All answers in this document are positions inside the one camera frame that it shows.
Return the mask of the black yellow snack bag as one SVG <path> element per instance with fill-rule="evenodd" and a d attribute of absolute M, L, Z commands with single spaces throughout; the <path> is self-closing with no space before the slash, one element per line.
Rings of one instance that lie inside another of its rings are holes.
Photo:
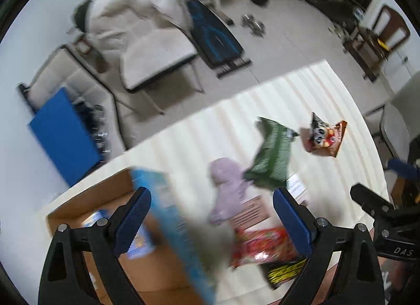
<path fill-rule="evenodd" d="M 260 265 L 260 269 L 269 287 L 275 290 L 282 284 L 295 279 L 305 267 L 305 264 L 305 258 L 298 258 L 290 262 L 265 263 Z"/>

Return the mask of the white paper packet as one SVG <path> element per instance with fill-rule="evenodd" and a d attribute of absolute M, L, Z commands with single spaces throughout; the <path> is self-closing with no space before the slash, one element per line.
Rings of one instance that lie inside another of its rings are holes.
<path fill-rule="evenodd" d="M 298 174 L 292 174 L 287 182 L 286 188 L 290 195 L 299 203 L 305 202 L 307 188 Z"/>

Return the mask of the red cartoon snack bag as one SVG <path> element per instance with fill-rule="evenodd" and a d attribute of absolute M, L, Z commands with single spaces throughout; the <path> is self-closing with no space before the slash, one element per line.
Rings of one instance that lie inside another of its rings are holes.
<path fill-rule="evenodd" d="M 330 124 L 312 112 L 309 127 L 300 128 L 304 148 L 324 157 L 336 157 L 347 129 L 347 121 Z"/>

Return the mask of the red floral snack bag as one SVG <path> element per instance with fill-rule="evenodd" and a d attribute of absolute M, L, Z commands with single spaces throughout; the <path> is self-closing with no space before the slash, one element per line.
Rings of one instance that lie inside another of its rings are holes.
<path fill-rule="evenodd" d="M 284 227 L 259 231 L 236 229 L 231 254 L 231 267 L 247 264 L 290 262 L 300 255 Z"/>

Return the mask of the green snack bag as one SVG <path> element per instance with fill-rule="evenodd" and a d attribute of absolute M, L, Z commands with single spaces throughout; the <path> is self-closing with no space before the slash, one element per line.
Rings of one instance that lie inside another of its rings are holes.
<path fill-rule="evenodd" d="M 272 191 L 286 187 L 292 142 L 299 134 L 274 120 L 260 117 L 263 141 L 243 178 Z"/>

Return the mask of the blue building box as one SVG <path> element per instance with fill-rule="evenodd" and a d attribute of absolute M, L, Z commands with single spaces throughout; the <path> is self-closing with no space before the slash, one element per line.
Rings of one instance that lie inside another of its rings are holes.
<path fill-rule="evenodd" d="M 220 304 L 233 232 L 207 223 L 205 211 L 183 205 L 185 197 L 164 172 L 131 168 L 134 189 L 151 193 L 141 228 L 154 250 L 124 257 L 127 274 L 146 304 Z"/>

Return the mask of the grey plastic chair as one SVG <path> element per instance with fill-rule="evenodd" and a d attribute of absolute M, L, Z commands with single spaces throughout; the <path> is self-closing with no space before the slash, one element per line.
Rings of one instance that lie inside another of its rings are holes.
<path fill-rule="evenodd" d="M 419 136 L 419 108 L 417 71 L 391 99 L 369 110 L 363 117 L 366 119 L 374 113 L 382 113 L 379 130 L 372 136 L 380 137 L 394 158 L 407 162 L 411 141 Z"/>

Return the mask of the cardboard box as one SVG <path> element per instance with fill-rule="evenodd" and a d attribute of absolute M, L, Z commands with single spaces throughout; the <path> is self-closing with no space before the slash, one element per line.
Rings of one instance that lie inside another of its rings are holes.
<path fill-rule="evenodd" d="M 47 215 L 40 304 L 213 304 L 167 175 L 124 169 Z"/>

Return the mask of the striped tablecloth with cat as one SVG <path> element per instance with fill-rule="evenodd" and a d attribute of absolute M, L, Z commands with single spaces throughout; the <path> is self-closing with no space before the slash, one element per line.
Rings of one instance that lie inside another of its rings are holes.
<path fill-rule="evenodd" d="M 162 172 L 214 282 L 216 303 L 272 304 L 288 286 L 270 289 L 255 265 L 231 268 L 232 228 L 209 224 L 216 198 L 209 165 L 227 157 L 243 168 L 251 166 L 263 141 L 260 117 L 302 132 L 313 115 L 330 123 L 345 120 L 347 129 L 336 157 L 307 152 L 302 137 L 293 141 L 288 171 L 305 185 L 300 200 L 335 226 L 372 228 L 372 219 L 350 198 L 350 188 L 361 183 L 387 197 L 379 154 L 349 91 L 321 61 L 200 110 L 113 159 L 44 207 L 43 237 L 50 241 L 59 224 L 76 227 L 94 209 L 126 201 L 131 169 Z"/>

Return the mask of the brown label patch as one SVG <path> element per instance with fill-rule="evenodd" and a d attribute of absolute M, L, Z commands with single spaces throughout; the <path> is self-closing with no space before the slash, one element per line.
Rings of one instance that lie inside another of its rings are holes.
<path fill-rule="evenodd" d="M 256 196 L 242 206 L 241 212 L 231 219 L 235 229 L 244 231 L 270 218 L 262 196 Z"/>

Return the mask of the wooden chair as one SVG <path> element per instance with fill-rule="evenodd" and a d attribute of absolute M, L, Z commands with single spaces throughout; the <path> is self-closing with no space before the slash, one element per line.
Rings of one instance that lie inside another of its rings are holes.
<path fill-rule="evenodd" d="M 357 26 L 352 39 L 344 42 L 344 52 L 350 53 L 364 71 L 363 79 L 375 82 L 381 65 L 411 36 L 404 18 L 390 6 L 383 4 L 371 28 Z M 367 45 L 376 61 L 367 63 L 360 50 Z"/>

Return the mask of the grey tufted sofa cushion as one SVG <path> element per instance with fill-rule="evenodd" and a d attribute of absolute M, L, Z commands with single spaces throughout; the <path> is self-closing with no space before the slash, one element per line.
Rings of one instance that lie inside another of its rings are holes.
<path fill-rule="evenodd" d="M 103 107 L 107 133 L 105 144 L 106 149 L 110 150 L 108 159 L 123 154 L 126 145 L 121 134 L 115 96 L 65 44 L 51 53 L 28 85 L 19 83 L 17 87 L 33 113 L 61 88 L 65 88 L 72 102 L 83 101 L 89 107 Z"/>

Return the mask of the chrome dumbbells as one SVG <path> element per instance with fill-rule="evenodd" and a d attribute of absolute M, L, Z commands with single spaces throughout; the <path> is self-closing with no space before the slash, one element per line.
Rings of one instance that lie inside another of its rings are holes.
<path fill-rule="evenodd" d="M 242 27 L 248 27 L 254 36 L 264 37 L 266 35 L 265 24 L 257 21 L 252 14 L 243 14 L 241 16 Z"/>

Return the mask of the black blue weight bench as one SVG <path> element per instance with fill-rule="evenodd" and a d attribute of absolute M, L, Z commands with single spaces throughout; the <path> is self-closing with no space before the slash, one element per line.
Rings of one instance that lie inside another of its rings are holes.
<path fill-rule="evenodd" d="M 226 23 L 212 10 L 199 0 L 189 0 L 187 9 L 193 22 L 192 39 L 218 78 L 252 64 Z"/>

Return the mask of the white cushioned chair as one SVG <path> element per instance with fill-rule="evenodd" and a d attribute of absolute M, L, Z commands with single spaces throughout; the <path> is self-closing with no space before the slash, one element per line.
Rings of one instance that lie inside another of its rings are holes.
<path fill-rule="evenodd" d="M 128 93 L 141 92 L 156 111 L 165 112 L 152 99 L 146 87 L 184 65 L 196 72 L 196 47 L 178 28 L 154 29 L 130 44 L 120 57 L 120 77 Z"/>

